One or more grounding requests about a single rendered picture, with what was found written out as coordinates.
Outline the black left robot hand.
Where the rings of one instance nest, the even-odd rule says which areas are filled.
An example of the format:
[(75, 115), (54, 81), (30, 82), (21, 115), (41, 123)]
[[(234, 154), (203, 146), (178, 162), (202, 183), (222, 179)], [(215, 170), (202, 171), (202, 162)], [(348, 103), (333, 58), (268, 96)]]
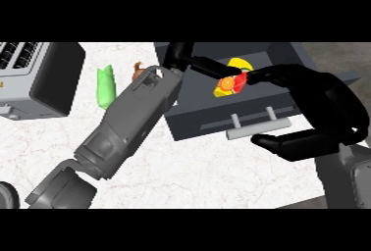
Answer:
[(233, 75), (240, 75), (243, 70), (230, 67), (208, 57), (193, 56), (193, 42), (172, 42), (169, 44), (163, 67), (178, 69), (182, 72), (191, 68), (199, 73), (219, 79)]

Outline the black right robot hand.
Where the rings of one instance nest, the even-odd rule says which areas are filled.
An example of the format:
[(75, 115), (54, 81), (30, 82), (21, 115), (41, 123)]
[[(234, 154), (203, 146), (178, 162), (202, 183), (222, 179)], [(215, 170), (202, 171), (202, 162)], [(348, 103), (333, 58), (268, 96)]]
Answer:
[(357, 144), (369, 136), (367, 109), (344, 81), (298, 64), (265, 67), (248, 73), (248, 83), (268, 81), (289, 89), (299, 110), (313, 125), (280, 136), (256, 134), (255, 145), (290, 162), (339, 152), (339, 145)]

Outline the dark grey open drawer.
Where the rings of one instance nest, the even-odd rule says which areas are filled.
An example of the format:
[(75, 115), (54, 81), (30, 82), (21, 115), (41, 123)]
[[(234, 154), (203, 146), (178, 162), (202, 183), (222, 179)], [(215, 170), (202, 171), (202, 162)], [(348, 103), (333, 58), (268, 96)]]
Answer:
[[(301, 64), (311, 69), (317, 68), (301, 42), (196, 42), (193, 55), (205, 56), (224, 65), (239, 57), (246, 59), (256, 69), (280, 64)], [(187, 111), (196, 111), (276, 95), (290, 96), (286, 88), (270, 82), (261, 82), (255, 86), (246, 86), (240, 94), (215, 97), (216, 85), (215, 78), (187, 70), (178, 105)]]

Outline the dark grey drawer front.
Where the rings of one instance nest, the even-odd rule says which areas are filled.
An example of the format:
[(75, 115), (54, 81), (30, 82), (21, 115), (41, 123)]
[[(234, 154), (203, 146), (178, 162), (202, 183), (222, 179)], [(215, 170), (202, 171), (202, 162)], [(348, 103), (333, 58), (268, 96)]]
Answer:
[(166, 121), (177, 141), (234, 128), (233, 115), (237, 114), (242, 126), (250, 126), (270, 120), (267, 107), (271, 107), (280, 119), (301, 115), (301, 109), (289, 95), (276, 95), (256, 100), (187, 111), (178, 105), (166, 113)]

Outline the brown food item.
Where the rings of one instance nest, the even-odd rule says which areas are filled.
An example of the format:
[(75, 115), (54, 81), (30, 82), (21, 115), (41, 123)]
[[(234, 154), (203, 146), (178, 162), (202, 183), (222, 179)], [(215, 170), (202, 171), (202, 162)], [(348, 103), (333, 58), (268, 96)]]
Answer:
[(141, 74), (146, 72), (147, 68), (141, 67), (143, 62), (135, 63), (134, 65), (134, 76), (132, 76), (132, 80), (137, 80), (138, 77), (141, 76)]

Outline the green vegetable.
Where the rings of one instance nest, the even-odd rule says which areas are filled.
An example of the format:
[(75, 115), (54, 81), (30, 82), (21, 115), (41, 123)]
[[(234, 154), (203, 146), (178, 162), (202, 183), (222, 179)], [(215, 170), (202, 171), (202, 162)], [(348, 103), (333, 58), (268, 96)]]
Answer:
[(98, 70), (98, 90), (97, 90), (98, 105), (107, 109), (116, 99), (116, 81), (113, 74), (113, 66), (107, 66)]

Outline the grey toaster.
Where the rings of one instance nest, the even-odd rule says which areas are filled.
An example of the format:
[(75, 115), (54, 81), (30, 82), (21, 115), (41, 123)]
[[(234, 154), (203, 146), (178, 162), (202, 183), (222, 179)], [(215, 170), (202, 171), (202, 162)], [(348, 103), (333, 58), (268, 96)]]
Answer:
[(83, 70), (79, 42), (0, 42), (0, 117), (67, 117)]

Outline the dark grey round object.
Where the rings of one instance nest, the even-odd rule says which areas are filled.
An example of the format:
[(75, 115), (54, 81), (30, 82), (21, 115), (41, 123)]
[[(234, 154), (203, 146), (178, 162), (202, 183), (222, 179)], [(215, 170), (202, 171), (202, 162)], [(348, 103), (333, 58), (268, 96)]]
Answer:
[(0, 209), (20, 209), (21, 200), (15, 186), (0, 181)]

